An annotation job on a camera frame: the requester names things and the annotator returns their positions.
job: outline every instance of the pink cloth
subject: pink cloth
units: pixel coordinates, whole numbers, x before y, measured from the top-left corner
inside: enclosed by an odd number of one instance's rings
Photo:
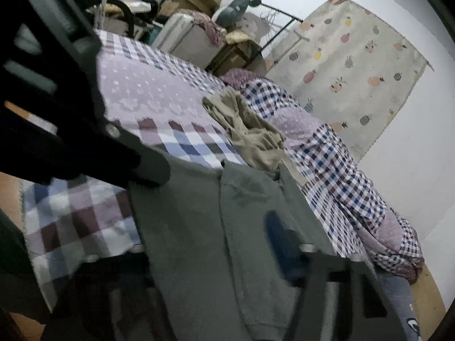
[[[202,12],[188,9],[180,9],[179,12],[191,15],[194,18],[194,22],[205,31],[213,44],[217,47],[223,47],[223,37],[226,36],[226,29],[212,22],[210,17]]]
[[[250,72],[246,69],[233,68],[230,69],[224,76],[220,79],[231,86],[234,90],[240,91],[245,84],[254,79],[265,78],[260,74]]]

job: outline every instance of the beige cloth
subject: beige cloth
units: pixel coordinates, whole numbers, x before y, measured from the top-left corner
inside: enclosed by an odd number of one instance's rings
[[[299,185],[306,184],[306,178],[284,154],[286,137],[249,110],[240,92],[226,87],[210,99],[204,97],[202,104],[226,130],[233,147],[249,166],[261,171],[274,171],[279,163],[283,163]]]
[[[254,40],[252,37],[250,37],[246,33],[240,31],[239,29],[229,32],[228,34],[226,34],[224,39],[228,45],[234,45],[236,43],[245,42],[245,41],[256,42],[256,40]]]

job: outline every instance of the wooden floor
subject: wooden floor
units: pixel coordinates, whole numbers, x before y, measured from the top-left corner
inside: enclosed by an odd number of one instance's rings
[[[23,223],[20,213],[19,180],[0,173],[0,208],[22,230]],[[431,273],[425,267],[422,276],[412,286],[422,340],[426,341],[436,329],[445,314],[444,303],[436,287]],[[44,326],[19,314],[12,314],[21,329],[24,339],[38,341]]]

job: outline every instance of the metal rod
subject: metal rod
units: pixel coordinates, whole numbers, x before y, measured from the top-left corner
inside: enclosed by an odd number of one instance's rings
[[[262,5],[262,6],[265,6],[265,7],[268,7],[269,9],[278,11],[278,12],[281,13],[281,14],[287,15],[287,16],[290,17],[290,18],[294,18],[295,20],[298,20],[298,21],[301,22],[301,23],[303,22],[303,19],[297,18],[296,16],[291,15],[291,14],[289,14],[289,13],[285,13],[283,10],[277,9],[276,7],[273,7],[273,6],[264,4],[264,3],[261,3],[261,5]]]
[[[274,35],[272,38],[270,38],[270,40],[269,40],[263,47],[261,47],[261,49],[258,50],[258,52],[256,52],[256,54],[254,54],[254,55],[251,57],[251,59],[249,59],[249,61],[247,61],[247,62],[245,63],[245,65],[244,65],[243,67],[244,67],[244,68],[247,68],[247,67],[248,67],[248,66],[249,66],[249,65],[258,57],[258,56],[259,56],[259,54],[260,54],[268,45],[270,45],[270,44],[272,43],[272,41],[273,41],[276,37],[278,37],[278,36],[281,34],[281,32],[284,31],[284,30],[285,30],[285,29],[286,29],[294,20],[295,20],[295,19],[292,18],[292,19],[291,19],[283,28],[281,28],[281,29],[278,31],[278,33],[277,33],[276,35]]]

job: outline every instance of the lace fabric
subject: lace fabric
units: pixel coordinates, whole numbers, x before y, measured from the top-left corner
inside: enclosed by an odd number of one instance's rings
[[[108,119],[138,122],[152,118],[156,123],[175,121],[182,125],[197,119],[203,127],[220,128],[202,106],[202,97],[210,94],[188,86],[178,76],[107,54],[101,55],[98,63]]]

